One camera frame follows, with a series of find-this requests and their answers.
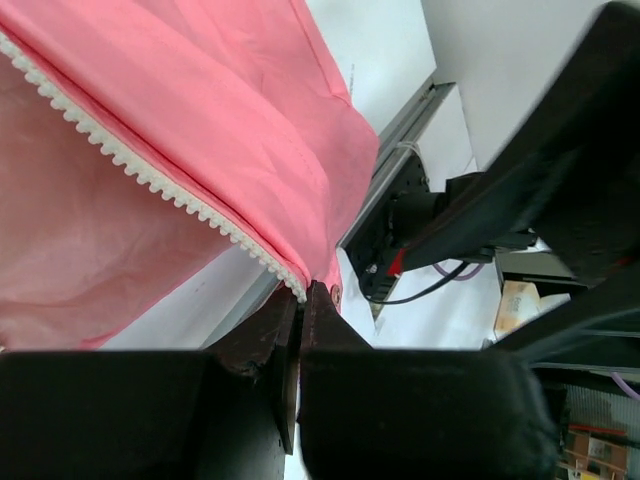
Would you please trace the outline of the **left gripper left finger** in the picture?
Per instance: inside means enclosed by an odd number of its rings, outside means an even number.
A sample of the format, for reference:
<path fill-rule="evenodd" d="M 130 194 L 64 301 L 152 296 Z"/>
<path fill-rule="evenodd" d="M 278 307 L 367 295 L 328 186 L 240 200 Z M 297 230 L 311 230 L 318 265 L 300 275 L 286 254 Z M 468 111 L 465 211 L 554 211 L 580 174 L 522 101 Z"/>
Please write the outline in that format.
<path fill-rule="evenodd" d="M 277 291 L 203 350 L 1 357 L 5 479 L 280 479 L 298 303 Z"/>

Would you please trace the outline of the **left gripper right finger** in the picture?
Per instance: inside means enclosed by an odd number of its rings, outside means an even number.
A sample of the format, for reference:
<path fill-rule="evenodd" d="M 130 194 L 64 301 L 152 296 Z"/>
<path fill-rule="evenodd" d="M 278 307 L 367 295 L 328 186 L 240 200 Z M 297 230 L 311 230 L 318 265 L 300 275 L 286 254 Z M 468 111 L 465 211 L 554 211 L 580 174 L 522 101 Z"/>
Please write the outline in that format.
<path fill-rule="evenodd" d="M 307 292 L 301 453 L 313 479 L 551 479 L 558 433 L 540 383 L 499 350 L 376 349 Z"/>

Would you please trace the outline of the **pink gradient hooded jacket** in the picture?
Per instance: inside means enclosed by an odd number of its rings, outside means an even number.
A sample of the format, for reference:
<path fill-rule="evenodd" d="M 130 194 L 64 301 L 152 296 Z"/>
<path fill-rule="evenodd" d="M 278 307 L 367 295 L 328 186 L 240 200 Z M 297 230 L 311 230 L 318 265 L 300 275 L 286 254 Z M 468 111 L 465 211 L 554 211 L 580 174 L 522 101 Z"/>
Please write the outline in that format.
<path fill-rule="evenodd" d="M 183 348 L 261 271 L 339 304 L 378 136 L 304 1 L 1 5 L 1 348 Z"/>

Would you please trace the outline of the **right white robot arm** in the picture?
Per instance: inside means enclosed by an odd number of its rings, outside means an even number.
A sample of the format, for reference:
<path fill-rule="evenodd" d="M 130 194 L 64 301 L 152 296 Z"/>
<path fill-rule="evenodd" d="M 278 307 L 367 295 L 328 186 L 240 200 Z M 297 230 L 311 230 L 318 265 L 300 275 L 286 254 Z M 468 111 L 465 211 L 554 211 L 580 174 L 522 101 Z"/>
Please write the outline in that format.
<path fill-rule="evenodd" d="M 503 337 L 538 365 L 639 365 L 639 10 L 609 2 L 489 168 L 424 226 L 399 215 L 401 266 L 533 230 L 586 291 Z"/>

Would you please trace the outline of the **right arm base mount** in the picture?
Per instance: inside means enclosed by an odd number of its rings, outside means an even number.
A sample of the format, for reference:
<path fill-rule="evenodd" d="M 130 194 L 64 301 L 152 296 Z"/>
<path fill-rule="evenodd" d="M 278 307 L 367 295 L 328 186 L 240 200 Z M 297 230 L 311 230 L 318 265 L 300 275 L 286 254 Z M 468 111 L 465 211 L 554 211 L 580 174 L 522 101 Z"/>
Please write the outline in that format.
<path fill-rule="evenodd" d="M 410 244 L 444 209 L 446 195 L 429 189 L 422 160 L 410 154 L 355 228 L 344 250 L 364 297 L 385 304 Z"/>

